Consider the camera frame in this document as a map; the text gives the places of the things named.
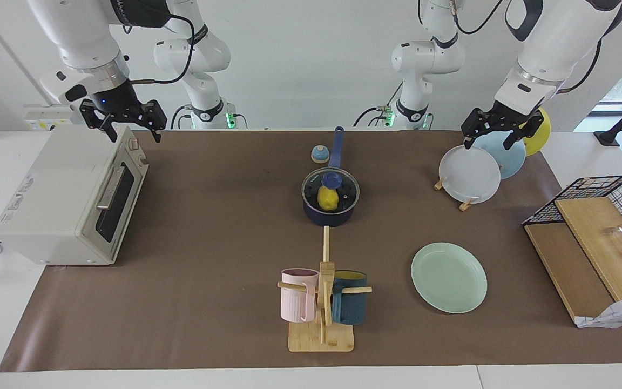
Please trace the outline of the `grey plate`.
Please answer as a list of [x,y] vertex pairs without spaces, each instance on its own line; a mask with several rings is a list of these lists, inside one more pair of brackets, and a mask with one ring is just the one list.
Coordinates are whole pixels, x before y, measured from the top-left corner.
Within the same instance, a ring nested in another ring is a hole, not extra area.
[[461,204],[489,201],[501,184],[502,176],[494,157],[479,147],[463,145],[447,151],[438,167],[439,180],[447,194]]

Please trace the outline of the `glass lid blue knob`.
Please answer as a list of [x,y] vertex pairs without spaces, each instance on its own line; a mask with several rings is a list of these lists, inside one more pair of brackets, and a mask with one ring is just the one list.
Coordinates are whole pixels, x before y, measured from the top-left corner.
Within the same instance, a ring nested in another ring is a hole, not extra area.
[[[319,191],[326,184],[327,175],[339,181],[335,188],[338,196],[336,208],[324,209],[319,202]],[[303,203],[321,214],[346,214],[355,209],[360,199],[360,186],[353,175],[336,167],[324,167],[314,170],[304,177],[301,183]]]

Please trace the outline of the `wooden mug rack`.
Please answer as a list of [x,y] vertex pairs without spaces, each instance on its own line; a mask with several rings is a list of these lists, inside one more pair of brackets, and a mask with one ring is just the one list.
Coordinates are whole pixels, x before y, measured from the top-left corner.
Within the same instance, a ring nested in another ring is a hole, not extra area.
[[290,321],[287,349],[291,352],[350,352],[355,348],[352,325],[336,323],[332,319],[333,285],[335,263],[330,261],[330,226],[323,227],[323,258],[319,263],[319,279],[316,285],[294,284],[279,281],[281,290],[303,293],[304,315],[314,308],[313,321]]

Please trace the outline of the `brown table mat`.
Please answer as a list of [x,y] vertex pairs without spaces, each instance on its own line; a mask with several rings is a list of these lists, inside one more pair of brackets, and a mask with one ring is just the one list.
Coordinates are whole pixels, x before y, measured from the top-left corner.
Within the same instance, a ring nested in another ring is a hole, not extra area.
[[[154,143],[113,266],[48,267],[2,372],[153,368],[622,364],[622,328],[578,329],[522,222],[560,191],[540,155],[488,202],[460,212],[432,185],[457,131],[348,131],[341,165],[360,183],[330,259],[373,292],[347,353],[292,353],[280,273],[317,267],[322,228],[301,183],[325,131],[176,131]],[[474,254],[488,283],[472,312],[426,303],[410,266],[422,247]]]

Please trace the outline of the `wooden shelf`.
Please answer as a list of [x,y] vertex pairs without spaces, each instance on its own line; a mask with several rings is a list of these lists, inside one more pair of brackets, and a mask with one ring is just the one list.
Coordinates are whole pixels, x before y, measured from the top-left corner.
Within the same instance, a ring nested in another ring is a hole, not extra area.
[[622,224],[607,198],[555,202],[563,223],[524,226],[572,320],[622,300],[622,247],[605,234]]

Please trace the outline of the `yellow plate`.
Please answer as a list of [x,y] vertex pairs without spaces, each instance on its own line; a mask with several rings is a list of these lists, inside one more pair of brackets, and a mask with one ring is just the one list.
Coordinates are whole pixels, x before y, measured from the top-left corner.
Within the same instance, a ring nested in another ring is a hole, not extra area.
[[545,109],[540,108],[539,111],[543,116],[543,122],[539,126],[538,130],[531,137],[525,137],[523,142],[525,144],[526,157],[531,157],[534,153],[540,152],[544,145],[550,138],[551,134],[551,120],[550,116],[546,113]]

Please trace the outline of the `dark blue saucepan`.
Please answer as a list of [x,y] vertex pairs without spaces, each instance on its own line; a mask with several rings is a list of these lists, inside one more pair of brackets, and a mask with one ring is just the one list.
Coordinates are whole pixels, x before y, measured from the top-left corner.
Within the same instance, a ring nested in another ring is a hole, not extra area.
[[[336,167],[339,169],[343,169],[341,167],[341,155],[343,148],[343,140],[344,140],[344,128],[342,126],[337,126],[334,131],[335,137],[333,140],[333,147],[330,150],[330,160],[328,162],[328,166],[326,167]],[[330,175],[327,175],[326,178],[326,187],[335,189],[339,186],[339,181],[335,179],[331,179]],[[316,212],[311,209],[309,206],[306,206],[302,201],[302,206],[305,215],[311,220],[314,224],[319,226],[329,226],[329,227],[337,227],[341,224],[344,224],[352,217],[352,214],[355,209],[346,214],[321,214],[320,212]]]

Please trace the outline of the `light blue plate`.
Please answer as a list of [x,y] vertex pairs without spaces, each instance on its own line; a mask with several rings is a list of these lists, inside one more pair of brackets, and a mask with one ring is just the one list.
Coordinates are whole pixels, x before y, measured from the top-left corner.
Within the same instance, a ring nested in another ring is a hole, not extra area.
[[509,133],[503,131],[492,131],[474,142],[474,147],[481,148],[494,157],[501,172],[501,180],[513,177],[523,167],[526,159],[524,143],[515,142],[509,150],[504,148],[504,141],[508,135]]

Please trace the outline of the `wooden plate rack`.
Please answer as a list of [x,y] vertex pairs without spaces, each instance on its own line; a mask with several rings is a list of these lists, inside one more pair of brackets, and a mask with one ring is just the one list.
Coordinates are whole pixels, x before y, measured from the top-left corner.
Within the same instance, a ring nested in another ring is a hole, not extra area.
[[459,200],[460,205],[458,209],[461,212],[466,212],[469,207],[473,205],[474,200],[479,199],[479,196],[462,192],[456,184],[449,184],[447,177],[440,178],[436,183],[434,183],[432,188],[434,188],[435,191],[445,190],[449,196],[453,197],[455,200]]

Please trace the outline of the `pink ribbed mug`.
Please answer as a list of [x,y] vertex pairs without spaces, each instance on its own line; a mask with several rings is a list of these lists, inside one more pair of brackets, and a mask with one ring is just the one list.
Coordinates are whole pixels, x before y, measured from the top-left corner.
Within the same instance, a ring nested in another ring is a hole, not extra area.
[[319,271],[307,268],[288,268],[281,271],[281,281],[301,286],[301,290],[281,289],[280,316],[290,323],[309,323],[316,318],[316,287]]

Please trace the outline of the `dark teal mug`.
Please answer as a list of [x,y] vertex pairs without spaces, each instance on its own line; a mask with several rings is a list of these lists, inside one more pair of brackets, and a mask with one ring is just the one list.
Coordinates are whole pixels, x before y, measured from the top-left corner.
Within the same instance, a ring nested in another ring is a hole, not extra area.
[[343,325],[360,325],[366,319],[366,294],[343,293],[347,288],[367,285],[367,276],[360,271],[335,271],[332,288],[332,320]]

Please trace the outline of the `beige toaster oven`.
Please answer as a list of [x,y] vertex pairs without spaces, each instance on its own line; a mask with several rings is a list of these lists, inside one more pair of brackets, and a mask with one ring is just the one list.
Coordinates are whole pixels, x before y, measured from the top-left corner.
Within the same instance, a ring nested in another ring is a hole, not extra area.
[[33,263],[114,264],[148,171],[128,126],[53,130],[0,215],[0,241]]

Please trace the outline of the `white power strip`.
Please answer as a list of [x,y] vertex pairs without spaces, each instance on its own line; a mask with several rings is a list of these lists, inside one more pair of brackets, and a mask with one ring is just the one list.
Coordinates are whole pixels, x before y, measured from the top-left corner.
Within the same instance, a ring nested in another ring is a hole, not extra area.
[[60,125],[81,125],[83,119],[74,106],[54,104],[42,106],[40,104],[24,105],[24,121],[28,130],[52,131]]

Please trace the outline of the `yellow lemon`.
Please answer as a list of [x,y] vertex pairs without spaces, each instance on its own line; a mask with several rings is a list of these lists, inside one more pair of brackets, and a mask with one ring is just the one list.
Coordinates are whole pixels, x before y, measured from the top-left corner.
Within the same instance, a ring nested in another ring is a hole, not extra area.
[[339,195],[336,189],[321,185],[317,192],[317,202],[323,212],[335,212],[339,207]]

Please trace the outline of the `mint green plate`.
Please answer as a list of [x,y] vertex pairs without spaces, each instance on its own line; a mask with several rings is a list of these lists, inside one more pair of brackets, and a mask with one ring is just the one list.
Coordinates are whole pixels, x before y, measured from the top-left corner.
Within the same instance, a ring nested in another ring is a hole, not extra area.
[[488,283],[482,264],[467,249],[450,242],[419,249],[410,274],[419,296],[441,312],[472,312],[486,298]]

